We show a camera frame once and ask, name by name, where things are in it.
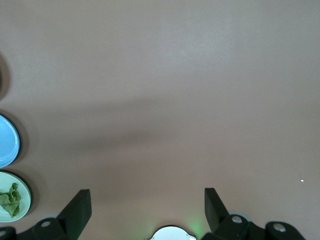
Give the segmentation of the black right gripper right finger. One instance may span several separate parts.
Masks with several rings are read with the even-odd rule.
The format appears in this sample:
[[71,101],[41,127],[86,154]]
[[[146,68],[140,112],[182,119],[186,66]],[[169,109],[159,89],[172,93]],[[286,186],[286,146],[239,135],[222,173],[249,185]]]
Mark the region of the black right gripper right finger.
[[214,188],[204,190],[204,212],[210,228],[204,240],[245,240],[249,222],[241,215],[230,214]]

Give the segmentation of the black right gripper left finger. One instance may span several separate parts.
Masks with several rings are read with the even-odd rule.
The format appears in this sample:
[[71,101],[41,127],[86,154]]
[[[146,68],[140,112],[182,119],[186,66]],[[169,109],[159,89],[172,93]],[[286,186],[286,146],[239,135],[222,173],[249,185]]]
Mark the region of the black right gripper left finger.
[[56,216],[30,229],[31,240],[77,240],[92,216],[91,192],[80,190]]

